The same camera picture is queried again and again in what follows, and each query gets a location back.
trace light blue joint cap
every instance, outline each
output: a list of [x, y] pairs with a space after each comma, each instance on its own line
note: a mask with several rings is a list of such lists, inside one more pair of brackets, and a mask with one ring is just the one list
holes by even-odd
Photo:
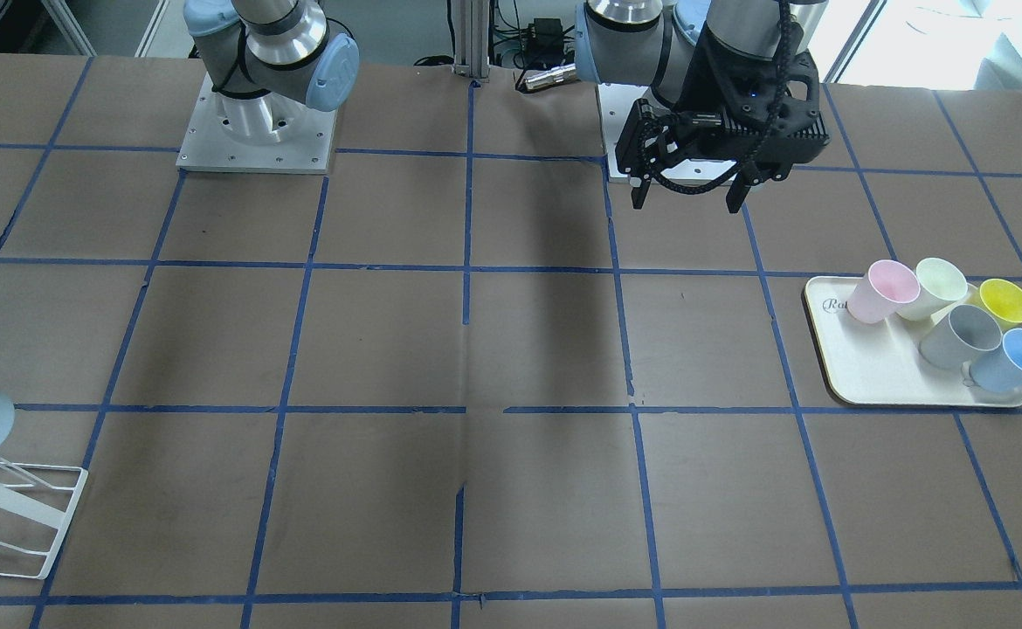
[[585, 10], [587, 6], [580, 3], [574, 28], [574, 63], [577, 66], [577, 79], [599, 85], [602, 81], [596, 71], [596, 60], [592, 59], [592, 41], [588, 38], [588, 15], [585, 15]]
[[188, 0], [184, 4], [184, 26], [192, 37], [206, 37], [239, 24], [239, 13], [231, 0]]
[[675, 5], [675, 24], [691, 46], [698, 45], [701, 28], [709, 15], [710, 0], [678, 0]]
[[313, 80], [305, 92], [305, 106], [312, 110], [333, 111], [347, 100], [360, 72], [360, 49], [345, 33], [328, 41], [313, 71]]

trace tray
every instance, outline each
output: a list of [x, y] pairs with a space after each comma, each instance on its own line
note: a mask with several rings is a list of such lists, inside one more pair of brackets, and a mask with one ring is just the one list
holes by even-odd
[[891, 315], [872, 326], [851, 317], [844, 306], [856, 282], [822, 275], [803, 290], [823, 370], [836, 397], [873, 406], [1022, 406], [1022, 387], [985, 391], [970, 379], [969, 363], [951, 371], [919, 356], [919, 340], [940, 317], [908, 321]]

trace cable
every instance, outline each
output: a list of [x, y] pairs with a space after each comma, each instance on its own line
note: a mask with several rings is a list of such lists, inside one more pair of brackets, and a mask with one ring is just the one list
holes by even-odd
[[[569, 33], [572, 32], [572, 29], [574, 29], [574, 26], [571, 26], [570, 28], [564, 29], [564, 31], [562, 31], [562, 38], [564, 36], [566, 36], [566, 35], [569, 35]], [[523, 63], [522, 63], [522, 73], [519, 74], [519, 79], [517, 81], [515, 81], [515, 83], [514, 83], [514, 88], [516, 89], [516, 91], [523, 92], [523, 93], [526, 92], [526, 87], [524, 87], [524, 85], [523, 85], [523, 82], [526, 80], [526, 72], [527, 72], [528, 69], [530, 69], [531, 64], [533, 64], [535, 61], [539, 60], [539, 58], [544, 55], [545, 52], [546, 51], [536, 52], [535, 56], [531, 57], [530, 60], [526, 60], [526, 53], [525, 52], [523, 53], [523, 56], [522, 56], [522, 60], [523, 60]]]
[[342, 23], [342, 20], [332, 19], [332, 17], [324, 17], [324, 19], [327, 19], [327, 20], [329, 20], [331, 23], [338, 24], [339, 28], [342, 28], [342, 29], [344, 29], [344, 31], [347, 32], [347, 37], [352, 37], [352, 39], [356, 39], [356, 35], [354, 35], [354, 33], [352, 33], [352, 29], [347, 28], [347, 25], [345, 25], [344, 23]]
[[713, 179], [709, 183], [703, 183], [701, 186], [683, 186], [682, 183], [671, 182], [670, 179], [666, 178], [666, 175], [662, 174], [662, 171], [655, 169], [651, 163], [651, 155], [647, 151], [647, 142], [650, 142], [655, 133], [661, 131], [662, 125], [677, 124], [682, 120], [682, 117], [671, 113], [671, 115], [663, 118], [644, 121], [643, 130], [640, 132], [640, 162], [643, 164], [644, 171], [650, 172], [655, 182], [662, 184], [662, 187], [667, 190], [678, 192], [679, 194], [705, 194], [717, 189], [722, 186], [722, 183], [728, 182], [728, 180], [740, 172], [743, 165], [750, 163], [751, 160], [755, 159], [755, 155], [759, 154], [759, 150], [762, 150], [766, 139], [774, 135], [775, 123], [779, 120], [779, 110], [783, 108], [783, 98], [787, 91], [787, 79], [788, 75], [790, 75], [791, 57], [794, 56], [793, 51], [791, 51], [791, 29], [794, 28], [794, 24], [793, 19], [791, 19], [791, 0], [779, 0], [779, 46], [775, 48], [775, 82], [779, 87], [775, 91], [775, 100], [766, 108], [766, 121], [763, 123], [763, 131], [759, 135], [759, 138], [755, 140], [755, 143], [718, 178]]
[[448, 21], [448, 38], [453, 45], [453, 59], [456, 59], [456, 29], [453, 28], [453, 0], [445, 0], [445, 19]]

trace metal mounting plate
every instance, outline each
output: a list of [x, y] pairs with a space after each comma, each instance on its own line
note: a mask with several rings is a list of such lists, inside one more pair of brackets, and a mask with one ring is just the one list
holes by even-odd
[[327, 175], [336, 111], [305, 108], [298, 132], [276, 144], [246, 144], [232, 138], [216, 111], [212, 79], [204, 76], [189, 127], [177, 155], [178, 168], [199, 172], [274, 172]]
[[[596, 87], [600, 106], [600, 132], [604, 135], [604, 147], [608, 151], [608, 180], [612, 183], [626, 183], [628, 175], [616, 166], [616, 142], [628, 122], [628, 111], [637, 99], [646, 94], [646, 87], [605, 83]], [[709, 183], [732, 167], [731, 161], [710, 161], [691, 159], [670, 168], [665, 175], [673, 182], [686, 184]]]

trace yellow cup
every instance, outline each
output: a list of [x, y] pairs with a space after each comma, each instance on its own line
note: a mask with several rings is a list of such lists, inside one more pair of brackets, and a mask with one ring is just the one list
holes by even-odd
[[1022, 323], [1022, 289], [1007, 279], [985, 279], [970, 303], [993, 315], [1002, 330]]

